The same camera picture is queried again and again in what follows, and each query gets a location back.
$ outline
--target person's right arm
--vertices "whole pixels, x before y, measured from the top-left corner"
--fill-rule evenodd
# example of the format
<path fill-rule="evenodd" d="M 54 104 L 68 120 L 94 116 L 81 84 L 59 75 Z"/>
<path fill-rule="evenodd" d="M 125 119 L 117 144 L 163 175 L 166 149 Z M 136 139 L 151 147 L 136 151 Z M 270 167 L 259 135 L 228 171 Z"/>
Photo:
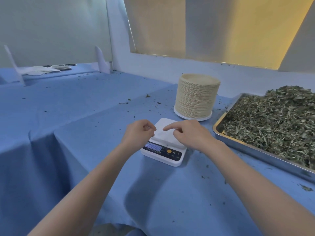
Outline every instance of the person's right arm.
<path fill-rule="evenodd" d="M 206 154 L 241 199 L 264 235 L 315 235 L 315 216 L 270 180 L 248 166 L 196 120 L 172 123 L 174 136 Z"/>

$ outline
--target pile of dried herbs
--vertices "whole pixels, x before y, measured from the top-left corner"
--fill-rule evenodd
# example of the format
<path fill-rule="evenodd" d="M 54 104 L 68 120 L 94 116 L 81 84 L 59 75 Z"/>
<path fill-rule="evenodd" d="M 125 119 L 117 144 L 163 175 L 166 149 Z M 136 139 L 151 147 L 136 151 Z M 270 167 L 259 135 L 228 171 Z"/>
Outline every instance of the pile of dried herbs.
<path fill-rule="evenodd" d="M 225 134 L 315 170 L 315 93 L 299 86 L 242 98 Z"/>

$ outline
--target white kitchen scale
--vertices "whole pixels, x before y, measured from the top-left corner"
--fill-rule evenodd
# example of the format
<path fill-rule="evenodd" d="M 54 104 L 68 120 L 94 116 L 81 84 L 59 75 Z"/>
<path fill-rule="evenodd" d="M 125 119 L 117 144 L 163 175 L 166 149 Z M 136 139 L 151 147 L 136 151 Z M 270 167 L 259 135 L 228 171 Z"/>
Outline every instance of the white kitchen scale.
<path fill-rule="evenodd" d="M 176 121 L 161 118 L 155 127 L 154 137 L 150 138 L 148 143 L 140 152 L 152 159 L 158 160 L 172 167 L 178 167 L 183 162 L 187 147 L 181 144 L 173 135 L 174 129 L 163 131 L 163 128 Z"/>

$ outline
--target stainless steel tray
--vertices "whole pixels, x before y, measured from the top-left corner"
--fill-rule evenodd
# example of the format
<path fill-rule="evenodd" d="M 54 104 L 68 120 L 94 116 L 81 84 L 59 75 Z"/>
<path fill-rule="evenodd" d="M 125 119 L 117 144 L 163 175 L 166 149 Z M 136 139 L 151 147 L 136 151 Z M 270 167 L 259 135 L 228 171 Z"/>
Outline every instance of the stainless steel tray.
<path fill-rule="evenodd" d="M 264 161 L 266 163 L 269 163 L 270 165 L 273 165 L 281 170 L 284 170 L 286 172 L 289 172 L 293 175 L 296 175 L 302 179 L 305 179 L 309 182 L 315 183 L 315 170 L 312 170 L 310 168 L 304 167 L 300 164 L 294 163 L 292 161 L 289 161 L 287 159 L 284 159 L 282 157 L 279 157 L 277 155 L 274 155 L 270 152 L 261 150 L 255 146 L 246 144 L 240 140 L 228 137 L 223 132 L 223 125 L 227 113 L 233 109 L 234 105 L 238 103 L 243 97 L 249 96 L 251 94 L 248 93 L 241 93 L 235 98 L 235 101 L 228 107 L 228 109 L 225 111 L 225 113 L 219 118 L 219 120 L 214 124 L 213 131 L 215 132 L 215 137 L 224 142 L 226 145 L 239 150 L 243 153 L 246 153 L 250 156 L 253 156 L 254 158 L 257 158 L 261 161 Z"/>

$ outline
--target person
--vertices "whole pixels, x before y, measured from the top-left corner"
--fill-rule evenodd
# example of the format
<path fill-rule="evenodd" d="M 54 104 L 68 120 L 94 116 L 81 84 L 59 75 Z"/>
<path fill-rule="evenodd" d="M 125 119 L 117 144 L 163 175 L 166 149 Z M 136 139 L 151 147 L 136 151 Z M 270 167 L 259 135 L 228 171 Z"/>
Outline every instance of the person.
<path fill-rule="evenodd" d="M 196 120 L 172 123 L 175 138 L 201 151 L 218 167 L 264 235 L 315 235 L 315 217 L 215 139 Z M 128 158 L 154 136 L 148 120 L 128 125 L 121 143 L 74 187 L 28 236 L 86 236 Z"/>

